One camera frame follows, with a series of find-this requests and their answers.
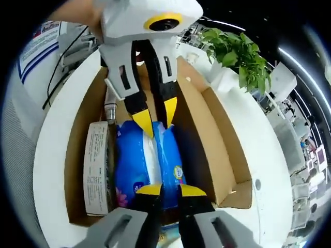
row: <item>white label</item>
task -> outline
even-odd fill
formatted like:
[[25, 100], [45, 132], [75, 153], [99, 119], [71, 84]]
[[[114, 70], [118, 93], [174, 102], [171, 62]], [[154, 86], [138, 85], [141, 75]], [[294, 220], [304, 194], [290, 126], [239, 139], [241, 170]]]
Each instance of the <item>white label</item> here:
[[182, 168], [180, 166], [176, 166], [174, 168], [174, 176], [177, 179], [181, 179], [182, 178], [182, 176], [183, 176], [183, 170], [182, 170]]
[[88, 131], [84, 158], [86, 212], [107, 214], [107, 123], [93, 124]]

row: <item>white countertop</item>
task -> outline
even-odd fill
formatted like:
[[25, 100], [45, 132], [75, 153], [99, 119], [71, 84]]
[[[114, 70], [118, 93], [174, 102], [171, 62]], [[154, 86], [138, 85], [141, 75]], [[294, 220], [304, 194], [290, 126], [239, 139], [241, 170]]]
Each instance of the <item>white countertop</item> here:
[[[205, 52], [186, 44], [179, 46], [179, 55], [185, 58], [187, 51], [199, 54], [193, 66], [206, 75], [211, 64]], [[34, 163], [34, 200], [50, 248], [72, 247], [86, 236], [87, 228], [69, 223], [64, 196], [64, 164], [76, 112], [99, 69], [100, 55], [96, 51], [66, 82], [39, 135]], [[256, 179], [261, 181], [259, 191], [254, 186], [250, 209], [222, 210], [248, 227], [256, 243], [263, 247], [281, 247], [292, 223], [292, 191], [276, 135], [250, 94], [232, 89], [220, 99], [242, 144], [253, 184]]]

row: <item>sticker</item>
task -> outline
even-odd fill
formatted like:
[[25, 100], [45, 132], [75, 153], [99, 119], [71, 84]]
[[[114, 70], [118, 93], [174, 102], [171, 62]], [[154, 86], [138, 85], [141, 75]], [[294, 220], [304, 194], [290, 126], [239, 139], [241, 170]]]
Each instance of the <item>sticker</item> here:
[[133, 191], [137, 192], [142, 186], [144, 186], [143, 182], [135, 182], [133, 185]]
[[175, 166], [174, 176], [177, 179], [181, 179], [182, 178], [182, 176], [183, 176], [183, 170], [182, 170], [182, 168], [180, 166]]

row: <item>black cable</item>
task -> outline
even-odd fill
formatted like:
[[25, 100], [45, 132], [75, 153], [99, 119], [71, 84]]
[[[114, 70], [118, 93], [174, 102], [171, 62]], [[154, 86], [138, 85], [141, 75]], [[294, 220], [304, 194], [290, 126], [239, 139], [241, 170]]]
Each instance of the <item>black cable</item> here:
[[54, 68], [54, 71], [53, 71], [53, 74], [51, 76], [51, 79], [50, 79], [50, 82], [48, 83], [48, 87], [47, 87], [47, 102], [48, 102], [48, 105], [51, 106], [51, 102], [50, 102], [50, 87], [51, 87], [51, 83], [52, 83], [52, 80], [54, 78], [54, 75], [55, 75], [55, 72], [56, 72], [56, 69], [58, 67], [58, 65], [60, 64], [60, 61], [62, 59], [62, 57], [64, 56], [64, 54], [72, 47], [72, 45], [78, 40], [78, 38], [87, 30], [88, 26], [85, 27], [83, 29], [83, 31], [81, 31], [79, 33], [79, 35], [75, 38], [75, 40], [73, 40], [71, 42], [71, 44], [66, 48], [66, 50], [64, 50], [64, 52], [61, 54], [60, 58], [58, 59], [57, 63], [56, 63], [56, 66]]
[[46, 101], [43, 103], [42, 105], [42, 109], [44, 110], [46, 108], [46, 105], [48, 103], [48, 101], [52, 98], [52, 96], [54, 95], [56, 89], [59, 87], [59, 85], [61, 83], [63, 83], [63, 81], [69, 76], [70, 71], [68, 71], [67, 73], [65, 73], [62, 78], [56, 83], [56, 85], [54, 86], [54, 88], [52, 89], [50, 95], [47, 97]]

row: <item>blue logo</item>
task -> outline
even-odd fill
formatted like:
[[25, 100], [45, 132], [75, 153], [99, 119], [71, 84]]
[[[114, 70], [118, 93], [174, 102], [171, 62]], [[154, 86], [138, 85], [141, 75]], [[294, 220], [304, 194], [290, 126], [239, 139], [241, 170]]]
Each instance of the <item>blue logo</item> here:
[[143, 182], [135, 182], [133, 185], [133, 191], [137, 192], [137, 190], [140, 189], [142, 186], [144, 186]]

